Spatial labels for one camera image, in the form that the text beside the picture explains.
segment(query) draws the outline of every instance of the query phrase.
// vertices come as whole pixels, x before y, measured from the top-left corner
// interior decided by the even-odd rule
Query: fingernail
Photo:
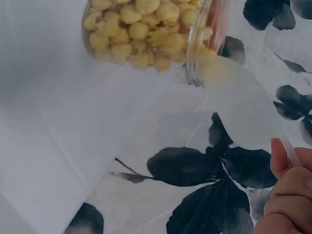
[[[301,233],[300,231],[297,231],[295,229],[292,229],[291,234],[303,234],[303,233]]]
[[[312,178],[308,179],[307,187],[308,189],[312,190]]]

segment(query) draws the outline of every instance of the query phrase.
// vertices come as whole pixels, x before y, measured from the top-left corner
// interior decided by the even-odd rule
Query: flower print
[[[276,183],[268,152],[233,147],[217,113],[212,121],[211,147],[204,154],[186,147],[162,149],[147,162],[152,176],[140,175],[116,159],[132,174],[112,174],[133,183],[152,179],[179,187],[203,185],[173,211],[166,225],[168,234],[252,234],[254,226],[245,191],[260,191]]]

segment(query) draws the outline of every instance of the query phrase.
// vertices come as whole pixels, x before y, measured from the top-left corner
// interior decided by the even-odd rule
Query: yellow chickpea
[[[165,57],[164,55],[157,54],[154,56],[154,67],[158,72],[165,72],[170,69],[170,59]]]
[[[142,16],[141,22],[146,24],[151,29],[156,29],[157,25],[160,23],[155,13]]]
[[[90,45],[95,50],[104,50],[109,45],[109,40],[107,37],[101,37],[97,33],[91,33],[89,36]]]
[[[149,55],[146,52],[132,55],[129,62],[134,68],[143,70],[149,65]]]
[[[147,48],[147,44],[143,40],[132,40],[130,45],[132,46],[132,51],[136,54],[143,52]]]
[[[211,27],[205,27],[202,31],[202,39],[209,40],[213,35],[214,31]]]
[[[146,41],[153,46],[159,46],[164,44],[168,37],[168,30],[166,28],[160,27],[154,32],[149,32]]]
[[[180,3],[178,7],[181,15],[183,15],[187,11],[196,11],[196,7],[189,3]]]
[[[184,39],[181,34],[171,34],[163,45],[159,47],[159,50],[165,55],[174,55],[182,50],[184,45]]]
[[[133,24],[142,19],[142,14],[136,10],[133,4],[127,4],[120,11],[120,18],[126,24]]]
[[[175,23],[179,19],[180,11],[172,2],[165,2],[156,10],[157,17],[164,23]]]
[[[120,22],[120,14],[115,12],[107,12],[103,18],[105,21],[116,20]]]
[[[113,0],[92,0],[92,6],[100,11],[108,9],[113,4]]]
[[[132,47],[129,44],[112,46],[112,58],[115,63],[124,65],[132,53]]]
[[[180,24],[178,23],[173,23],[173,24],[166,24],[164,26],[169,33],[178,33],[180,30]]]
[[[101,11],[92,12],[83,22],[83,26],[85,29],[89,31],[96,30],[97,28],[97,20],[102,17]]]
[[[180,50],[178,53],[171,55],[172,62],[183,63],[185,61],[185,52]]]
[[[129,28],[129,36],[133,39],[142,40],[146,38],[148,26],[141,22],[132,24]]]
[[[111,37],[111,45],[128,44],[129,40],[127,29],[119,28],[117,33]]]
[[[196,15],[197,11],[187,11],[183,14],[182,16],[182,22],[187,28],[191,28],[191,26],[195,23],[196,21]]]
[[[136,0],[136,9],[142,15],[151,14],[160,6],[160,0]]]
[[[97,32],[103,37],[112,37],[119,30],[119,22],[115,19],[102,21],[97,24]]]

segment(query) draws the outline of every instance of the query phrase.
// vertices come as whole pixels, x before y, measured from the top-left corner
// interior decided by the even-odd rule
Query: chickpeas in jar
[[[199,46],[218,49],[209,42],[214,35],[209,18],[198,24],[201,1],[90,0],[83,19],[87,47],[103,61],[168,71],[172,62],[185,62],[192,27],[201,32]]]

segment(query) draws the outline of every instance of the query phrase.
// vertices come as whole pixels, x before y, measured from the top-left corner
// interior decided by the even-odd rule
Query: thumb
[[[287,157],[287,152],[280,139],[276,138],[271,141],[271,171],[277,179],[280,179],[293,164]]]
[[[292,162],[288,159],[287,152],[280,139],[271,141],[271,170],[277,179],[280,179],[290,168]],[[295,148],[302,166],[312,172],[312,149]]]

